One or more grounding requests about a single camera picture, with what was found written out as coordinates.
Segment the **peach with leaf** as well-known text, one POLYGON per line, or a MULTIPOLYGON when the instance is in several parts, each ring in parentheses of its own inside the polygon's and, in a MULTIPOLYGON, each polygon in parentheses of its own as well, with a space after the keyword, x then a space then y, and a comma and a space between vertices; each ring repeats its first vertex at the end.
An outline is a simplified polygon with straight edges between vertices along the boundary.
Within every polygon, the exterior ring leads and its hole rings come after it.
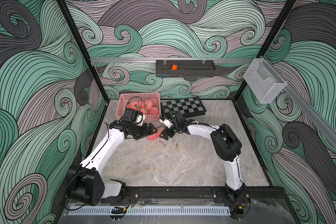
POLYGON ((155 106, 149 110, 149 114, 159 114, 159 113, 160 113, 159 108, 155 106))
POLYGON ((150 99, 145 100, 144 104, 146 110, 150 110, 153 107, 153 101, 150 99))

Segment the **peach cracked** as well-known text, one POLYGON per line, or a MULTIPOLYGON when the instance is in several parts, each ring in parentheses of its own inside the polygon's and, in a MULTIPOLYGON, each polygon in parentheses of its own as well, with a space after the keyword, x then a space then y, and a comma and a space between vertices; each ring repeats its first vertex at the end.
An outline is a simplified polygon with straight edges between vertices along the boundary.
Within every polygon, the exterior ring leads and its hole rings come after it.
POLYGON ((142 101, 141 100, 131 100, 128 104, 128 107, 130 109, 140 111, 142 107, 142 101))

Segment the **peach with leaf back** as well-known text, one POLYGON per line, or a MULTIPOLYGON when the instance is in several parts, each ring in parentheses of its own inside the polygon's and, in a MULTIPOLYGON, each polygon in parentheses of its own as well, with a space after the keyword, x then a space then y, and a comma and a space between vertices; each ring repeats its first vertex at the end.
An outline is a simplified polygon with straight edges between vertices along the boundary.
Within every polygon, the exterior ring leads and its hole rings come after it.
POLYGON ((159 108, 155 106, 149 110, 149 114, 159 114, 159 113, 160 113, 159 108))

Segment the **peach pale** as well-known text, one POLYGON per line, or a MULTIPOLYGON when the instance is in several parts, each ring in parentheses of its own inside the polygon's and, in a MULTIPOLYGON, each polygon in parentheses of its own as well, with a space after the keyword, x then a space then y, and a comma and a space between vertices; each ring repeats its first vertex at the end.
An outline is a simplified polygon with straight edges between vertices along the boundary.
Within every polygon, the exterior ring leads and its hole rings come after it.
POLYGON ((161 135, 161 133, 162 133, 164 130, 165 130, 165 128, 164 128, 164 127, 159 127, 159 128, 157 129, 156 136, 159 138, 159 137, 160 137, 160 135, 161 135))

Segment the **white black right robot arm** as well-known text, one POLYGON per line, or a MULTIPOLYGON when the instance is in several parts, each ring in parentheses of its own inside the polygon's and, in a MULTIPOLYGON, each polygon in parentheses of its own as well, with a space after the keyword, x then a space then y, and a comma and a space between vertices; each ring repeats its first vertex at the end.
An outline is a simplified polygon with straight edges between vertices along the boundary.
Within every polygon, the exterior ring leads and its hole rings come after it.
POLYGON ((186 133, 212 141, 216 154, 224 163, 227 200, 235 203, 243 197, 245 184, 240 170, 242 143, 229 125, 212 126, 193 119, 187 120, 179 111, 171 113, 169 117, 162 115, 159 121, 166 126, 159 135, 165 140, 172 138, 177 133, 186 133))

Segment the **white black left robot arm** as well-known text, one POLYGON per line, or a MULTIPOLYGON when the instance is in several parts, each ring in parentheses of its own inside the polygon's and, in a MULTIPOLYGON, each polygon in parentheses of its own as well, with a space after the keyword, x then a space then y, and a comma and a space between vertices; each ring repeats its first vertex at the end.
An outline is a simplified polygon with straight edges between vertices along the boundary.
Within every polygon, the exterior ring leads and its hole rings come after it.
POLYGON ((78 165, 72 165, 66 176, 68 198, 96 206, 109 197, 126 199, 126 184, 119 180, 104 182, 101 174, 117 147, 131 136, 134 140, 158 132, 152 123, 144 123, 145 115, 126 109, 124 115, 107 124, 107 133, 99 145, 78 165))

